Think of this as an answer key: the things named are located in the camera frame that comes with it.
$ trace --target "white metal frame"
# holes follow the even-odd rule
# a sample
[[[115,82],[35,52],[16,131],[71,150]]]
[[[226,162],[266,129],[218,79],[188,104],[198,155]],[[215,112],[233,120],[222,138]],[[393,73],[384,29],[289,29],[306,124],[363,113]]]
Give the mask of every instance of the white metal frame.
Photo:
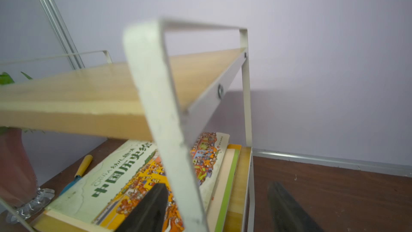
[[[168,31],[205,29],[238,29],[241,46],[246,50],[242,54],[243,57],[237,59],[215,83],[209,86],[186,113],[182,113],[176,96],[164,34]],[[134,84],[138,88],[140,100],[145,109],[147,123],[162,156],[185,229],[207,232],[209,228],[206,213],[193,172],[189,149],[219,105],[218,85],[223,84],[228,88],[240,66],[242,66],[243,77],[246,146],[252,147],[247,29],[160,19],[126,29],[123,45]],[[250,156],[250,170],[253,171],[252,152]],[[253,172],[249,175],[248,190],[250,194],[248,231],[253,231],[255,210]]]
[[[70,53],[77,53],[76,46],[70,36],[69,30],[67,29],[63,18],[60,15],[59,9],[57,8],[54,0],[39,0],[47,18],[50,21],[50,25],[54,30],[63,50],[67,53],[68,60],[73,69],[82,69],[85,65],[82,62],[79,54],[71,55]]]

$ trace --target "book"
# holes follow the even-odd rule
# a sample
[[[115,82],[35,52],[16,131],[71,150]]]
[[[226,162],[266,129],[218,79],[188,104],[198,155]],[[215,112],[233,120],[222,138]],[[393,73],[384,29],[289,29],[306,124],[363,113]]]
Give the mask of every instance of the book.
[[[205,210],[228,142],[227,134],[203,133],[190,150]],[[166,174],[154,143],[129,140],[49,204],[44,215],[85,231],[114,230],[154,184],[164,183],[169,196],[163,231],[183,231]]]
[[[223,231],[239,154],[240,150],[229,149],[229,147],[224,154],[222,167],[216,181],[216,188],[207,212],[207,222],[211,232]]]

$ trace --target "green plant leaf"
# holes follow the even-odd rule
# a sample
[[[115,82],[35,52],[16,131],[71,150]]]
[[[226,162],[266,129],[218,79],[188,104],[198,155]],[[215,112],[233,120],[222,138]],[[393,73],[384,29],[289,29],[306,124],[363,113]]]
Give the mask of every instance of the green plant leaf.
[[[28,76],[28,74],[26,74],[25,72],[21,72],[24,76],[26,76],[27,79],[29,80],[33,80],[33,78],[31,78],[30,76]]]
[[[0,85],[14,84],[13,78],[6,72],[0,75]]]

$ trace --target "glass base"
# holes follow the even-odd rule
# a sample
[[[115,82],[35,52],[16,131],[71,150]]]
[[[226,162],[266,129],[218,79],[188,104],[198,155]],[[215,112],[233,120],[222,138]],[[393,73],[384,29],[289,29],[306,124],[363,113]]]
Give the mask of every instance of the glass base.
[[[27,204],[24,204],[21,207],[16,208],[15,213],[8,213],[6,222],[10,224],[16,224],[18,223],[18,220],[14,215],[18,214],[20,215],[24,220],[30,218],[34,214],[38,213],[41,211],[44,207],[49,204],[49,202],[53,199],[54,197],[54,190],[53,189],[38,189],[37,191],[37,196],[33,198],[30,202]]]

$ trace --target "brown wooden floor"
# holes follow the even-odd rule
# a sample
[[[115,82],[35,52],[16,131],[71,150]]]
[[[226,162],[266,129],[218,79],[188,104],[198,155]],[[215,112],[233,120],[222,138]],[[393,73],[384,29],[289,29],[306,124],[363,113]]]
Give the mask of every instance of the brown wooden floor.
[[[325,231],[412,232],[412,178],[262,157],[253,162],[255,232],[273,231],[270,181],[281,182]]]

